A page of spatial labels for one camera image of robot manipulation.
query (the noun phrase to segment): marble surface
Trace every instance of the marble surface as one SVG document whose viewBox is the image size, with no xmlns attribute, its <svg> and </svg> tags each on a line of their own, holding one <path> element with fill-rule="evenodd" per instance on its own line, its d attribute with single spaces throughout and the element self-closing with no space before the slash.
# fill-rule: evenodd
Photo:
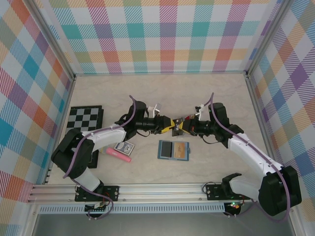
<svg viewBox="0 0 315 236">
<path fill-rule="evenodd" d="M 242 74 L 177 74 L 177 75 L 117 75 L 78 77 L 70 106 L 102 105 L 103 127 L 113 124 L 128 112 L 132 101 L 143 101 L 147 106 L 162 105 L 161 115 L 178 118 L 195 112 L 194 107 L 209 100 L 222 102 L 230 123 L 239 125 L 248 137 L 265 152 L 264 142 Z M 159 140 L 189 142 L 188 162 L 157 159 Z M 208 142 L 214 137 L 206 137 Z M 199 137 L 172 137 L 171 132 L 136 135 L 129 142 L 135 144 L 132 161 L 99 154 L 98 168 L 92 172 L 104 183 L 191 183 L 221 181 L 239 172 L 256 177 L 249 166 L 222 144 L 208 145 Z M 63 172 L 53 167 L 49 184 L 72 183 L 63 179 Z"/>
</svg>

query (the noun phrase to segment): checkered board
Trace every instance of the checkered board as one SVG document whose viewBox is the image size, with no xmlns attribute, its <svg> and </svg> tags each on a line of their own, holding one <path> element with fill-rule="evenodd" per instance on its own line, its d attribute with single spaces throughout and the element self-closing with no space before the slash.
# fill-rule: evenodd
<svg viewBox="0 0 315 236">
<path fill-rule="evenodd" d="M 91 131 L 100 129 L 103 122 L 104 110 L 102 106 L 71 107 L 68 118 L 67 133 L 70 129 L 76 128 L 80 131 Z M 97 167 L 98 150 L 92 153 L 88 167 Z"/>
</svg>

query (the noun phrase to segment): pink highlighter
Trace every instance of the pink highlighter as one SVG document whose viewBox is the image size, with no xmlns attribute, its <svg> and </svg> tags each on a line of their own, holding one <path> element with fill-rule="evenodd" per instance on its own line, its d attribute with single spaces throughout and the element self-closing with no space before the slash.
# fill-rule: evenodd
<svg viewBox="0 0 315 236">
<path fill-rule="evenodd" d="M 130 162 L 131 161 L 131 158 L 126 156 L 126 155 L 123 155 L 122 153 L 120 152 L 117 152 L 116 150 L 112 149 L 111 147 L 108 147 L 106 149 L 106 154 L 108 155 L 111 155 L 111 156 L 114 156 L 114 157 L 117 157 L 119 159 L 122 159 L 126 162 Z"/>
</svg>

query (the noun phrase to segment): purple cable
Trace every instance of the purple cable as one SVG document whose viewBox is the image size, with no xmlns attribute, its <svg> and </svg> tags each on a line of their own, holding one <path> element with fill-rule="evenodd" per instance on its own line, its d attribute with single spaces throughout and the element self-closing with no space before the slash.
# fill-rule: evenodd
<svg viewBox="0 0 315 236">
<path fill-rule="evenodd" d="M 132 102 L 133 102 L 133 113 L 132 113 L 130 119 L 127 120 L 127 121 L 126 121 L 125 123 L 123 123 L 122 125 L 115 126 L 115 127 L 113 127 L 113 128 L 111 128 L 111 127 L 106 127 L 106 128 L 103 128 L 103 129 L 98 129 L 98 130 L 96 130 L 96 131 L 94 132 L 94 134 L 96 134 L 96 133 L 98 133 L 98 132 L 101 132 L 101 131 L 105 131 L 105 130 L 119 129 L 119 128 L 121 128 L 121 127 L 124 127 L 126 124 L 128 124 L 128 123 L 133 119 L 134 114 L 136 113 L 136 100 L 134 100 L 134 98 L 133 98 L 131 95 L 129 95 L 129 97 L 132 99 Z M 68 177 L 69 173 L 70 173 L 71 170 L 72 170 L 72 167 L 73 167 L 75 158 L 77 157 L 77 154 L 78 154 L 78 151 L 79 151 L 79 149 L 80 149 L 81 144 L 83 143 L 84 140 L 86 140 L 86 139 L 87 139 L 89 136 L 91 136 L 91 135 L 92 135 L 92 133 L 87 134 L 86 136 L 84 136 L 84 137 L 80 140 L 80 142 L 79 142 L 79 144 L 78 144 L 78 146 L 77 146 L 77 148 L 76 148 L 76 150 L 75 150 L 75 152 L 74 152 L 74 155 L 73 155 L 73 158 L 72 158 L 72 160 L 71 160 L 70 166 L 69 166 L 67 172 L 65 173 L 65 175 L 63 176 L 63 178 Z"/>
<path fill-rule="evenodd" d="M 104 196 L 104 195 L 101 195 L 101 194 L 94 193 L 94 192 L 90 191 L 89 189 L 87 189 L 87 188 L 85 188 L 84 186 L 80 185 L 80 183 L 78 183 L 78 182 L 75 181 L 74 179 L 72 179 L 72 181 L 75 182 L 76 184 L 78 184 L 83 190 L 87 191 L 88 193 L 91 193 L 91 194 L 93 194 L 93 195 L 95 195 L 95 196 L 98 196 L 98 197 L 105 198 L 105 199 L 107 199 L 107 200 L 111 203 L 111 207 L 110 207 L 109 211 L 108 211 L 107 213 L 102 214 L 100 217 L 97 217 L 97 218 L 91 217 L 91 216 L 90 216 L 91 210 L 88 210 L 88 217 L 89 217 L 90 219 L 93 218 L 94 220 L 100 220 L 100 219 L 104 218 L 105 216 L 107 216 L 107 215 L 114 209 L 114 202 L 113 202 L 113 200 L 111 200 L 109 197 L 106 197 L 106 196 Z"/>
<path fill-rule="evenodd" d="M 262 210 L 262 208 L 259 207 L 259 209 L 262 210 L 262 212 L 269 218 L 271 219 L 272 221 L 274 222 L 277 222 L 277 223 L 282 223 L 284 221 L 286 221 L 289 217 L 289 214 L 290 214 L 290 207 L 291 207 L 291 202 L 290 202 L 290 197 L 289 197 L 289 189 L 287 187 L 287 184 L 285 182 L 285 179 L 284 177 L 282 176 L 282 174 L 280 173 L 280 171 L 271 163 L 271 161 L 265 157 L 265 155 L 263 153 L 261 153 L 257 148 L 255 148 L 251 143 L 248 143 L 245 139 L 243 139 L 242 137 L 240 137 L 239 135 L 237 135 L 236 133 L 234 133 L 233 131 L 229 130 L 228 128 L 224 127 L 220 121 L 218 120 L 215 112 L 214 112 L 214 109 L 213 109 L 213 96 L 214 96 L 214 93 L 211 94 L 211 97 L 210 97 L 210 105 L 211 105 L 211 112 L 212 112 L 212 115 L 214 117 L 214 119 L 216 120 L 216 122 L 218 123 L 219 126 L 221 126 L 221 128 L 223 128 L 224 130 L 226 130 L 227 132 L 229 132 L 230 134 L 234 135 L 235 137 L 237 137 L 238 139 L 240 139 L 242 142 L 244 142 L 245 144 L 247 144 L 248 146 L 250 146 L 259 156 L 262 157 L 262 159 L 264 159 L 276 172 L 277 174 L 279 175 L 280 179 L 281 179 L 281 182 L 283 183 L 283 186 L 284 186 L 284 191 L 285 191 L 285 195 L 286 195 L 286 213 L 285 213 L 285 216 L 283 219 L 281 220 L 276 220 L 274 218 L 272 218 L 270 215 L 268 215 L 265 211 Z"/>
</svg>

